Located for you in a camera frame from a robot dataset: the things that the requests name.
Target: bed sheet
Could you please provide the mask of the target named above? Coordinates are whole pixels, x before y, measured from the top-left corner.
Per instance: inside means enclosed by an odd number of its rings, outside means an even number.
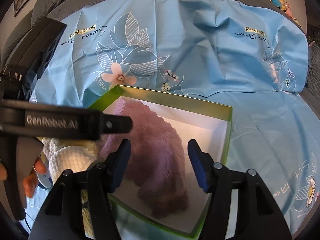
[[[62,22],[68,26],[34,100],[89,107],[126,84],[232,106],[227,166],[256,169],[291,233],[298,229],[320,179],[320,120],[296,94],[308,70],[300,29],[231,0],[107,0]],[[179,238],[119,213],[123,239]],[[235,214],[229,225],[230,236]]]

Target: purple towel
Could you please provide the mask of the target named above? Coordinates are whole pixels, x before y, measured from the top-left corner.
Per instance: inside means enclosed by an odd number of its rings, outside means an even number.
[[[121,98],[114,114],[130,116],[132,131],[107,135],[99,156],[106,158],[124,138],[129,139],[132,152],[125,176],[140,187],[138,198],[152,209],[156,218],[186,209],[185,159],[177,131],[140,101]]]

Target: green box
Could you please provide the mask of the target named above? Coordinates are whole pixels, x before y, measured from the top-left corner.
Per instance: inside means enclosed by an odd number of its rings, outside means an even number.
[[[91,109],[98,109],[100,111],[104,111],[108,106],[110,106],[114,101],[116,101],[120,96],[133,98],[137,100],[147,101],[150,103],[155,103],[158,105],[168,106],[176,109],[185,110],[188,112],[193,112],[196,114],[201,114],[213,118],[217,118],[220,120],[227,121],[227,129],[226,129],[226,135],[225,135],[225,141],[223,144],[223,150],[222,150],[222,156],[220,162],[225,164],[227,160],[228,155],[228,148],[229,148],[229,142],[230,142],[230,134],[231,134],[231,123],[232,123],[232,107],[225,106],[209,101],[204,101],[200,99],[190,98],[186,96],[180,96],[175,94],[170,94],[166,92],[160,92],[160,91],[153,91],[153,90],[147,90],[147,89],[141,89],[141,88],[134,88],[134,87],[127,87],[127,86],[121,86],[118,85],[105,93],[101,98],[99,98],[95,103],[93,103],[90,108]],[[174,228],[171,228],[169,226],[163,225],[159,223],[158,221],[151,220],[149,217],[135,211],[131,207],[129,207],[127,204],[123,203],[121,200],[119,200],[117,197],[113,196],[112,194],[109,194],[109,199],[120,205],[122,208],[127,210],[129,213],[135,215],[139,219],[152,224],[162,230],[171,232],[173,234],[177,234],[179,236],[195,239],[199,235],[203,223],[204,218],[207,213],[207,209],[209,207],[210,198],[208,199],[205,208],[196,223],[196,226],[194,227],[193,231],[191,233],[186,233],[180,230],[176,230]]]

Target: silver bolt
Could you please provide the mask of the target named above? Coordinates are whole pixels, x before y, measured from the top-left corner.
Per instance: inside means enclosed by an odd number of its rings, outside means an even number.
[[[112,123],[110,122],[110,121],[108,121],[108,122],[106,122],[106,126],[109,128],[109,129],[111,129],[112,128]]]
[[[103,169],[106,165],[104,163],[98,163],[97,164],[97,168],[100,170],[100,169]]]
[[[68,170],[65,170],[65,171],[63,172],[63,176],[69,176],[69,175],[71,175],[72,173],[73,173],[73,171],[70,170],[70,169],[68,169]]]
[[[257,172],[253,169],[250,169],[248,170],[248,173],[251,175],[251,176],[256,176],[257,175]]]
[[[217,169],[217,170],[220,170],[220,169],[222,169],[223,165],[222,165],[221,163],[214,163],[214,164],[213,164],[213,167],[214,167],[215,169]]]

